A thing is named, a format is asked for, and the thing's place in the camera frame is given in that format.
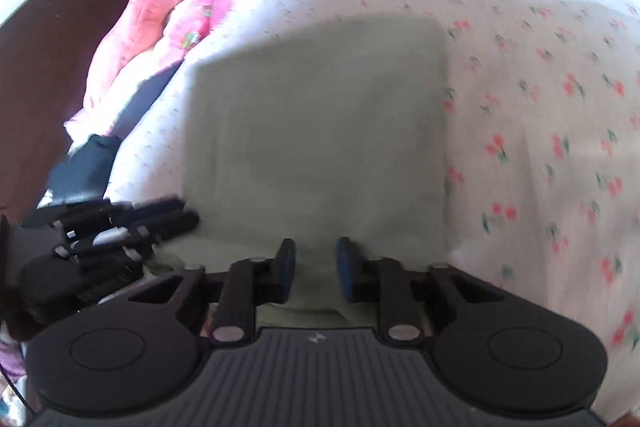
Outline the light green pants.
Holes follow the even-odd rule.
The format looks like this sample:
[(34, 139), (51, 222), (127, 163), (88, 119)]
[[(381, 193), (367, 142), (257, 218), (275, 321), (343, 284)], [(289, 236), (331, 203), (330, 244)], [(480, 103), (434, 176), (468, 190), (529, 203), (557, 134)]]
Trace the light green pants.
[(186, 71), (181, 192), (200, 217), (166, 253), (210, 272), (297, 247), (264, 326), (370, 325), (341, 296), (334, 247), (422, 269), (446, 256), (446, 35), (431, 18), (308, 25)]

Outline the dark navy garment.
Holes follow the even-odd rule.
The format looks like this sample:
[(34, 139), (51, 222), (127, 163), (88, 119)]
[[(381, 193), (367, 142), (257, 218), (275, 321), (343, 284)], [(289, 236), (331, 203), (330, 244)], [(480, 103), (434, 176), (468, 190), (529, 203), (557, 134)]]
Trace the dark navy garment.
[(137, 127), (182, 65), (175, 61), (158, 72), (133, 61), (123, 68), (96, 106), (66, 121), (70, 150), (49, 172), (49, 205), (101, 199), (122, 142)]

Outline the dark wooden headboard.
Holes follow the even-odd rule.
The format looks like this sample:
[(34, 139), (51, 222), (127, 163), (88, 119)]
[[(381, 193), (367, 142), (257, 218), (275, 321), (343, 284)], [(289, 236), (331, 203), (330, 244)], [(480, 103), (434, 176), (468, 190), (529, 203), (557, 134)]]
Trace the dark wooden headboard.
[(1, 27), (1, 212), (34, 209), (70, 147), (96, 47), (128, 0), (26, 0)]

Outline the pink quilt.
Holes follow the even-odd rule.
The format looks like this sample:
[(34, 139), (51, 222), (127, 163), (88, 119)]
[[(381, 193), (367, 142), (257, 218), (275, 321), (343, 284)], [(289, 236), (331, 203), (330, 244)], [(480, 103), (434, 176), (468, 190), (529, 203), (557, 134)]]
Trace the pink quilt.
[(129, 0), (91, 60), (82, 107), (64, 124), (79, 146), (126, 139), (190, 52), (219, 27), (243, 26), (268, 0)]

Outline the cherry print bed sheet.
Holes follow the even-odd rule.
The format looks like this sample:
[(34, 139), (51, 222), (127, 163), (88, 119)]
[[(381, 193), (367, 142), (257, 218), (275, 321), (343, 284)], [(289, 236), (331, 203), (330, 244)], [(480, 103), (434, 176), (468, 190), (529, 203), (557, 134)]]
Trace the cherry print bed sheet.
[(605, 341), (596, 402), (639, 408), (639, 0), (231, 0), (190, 53), (349, 14), (426, 15), (452, 76), (448, 243)]

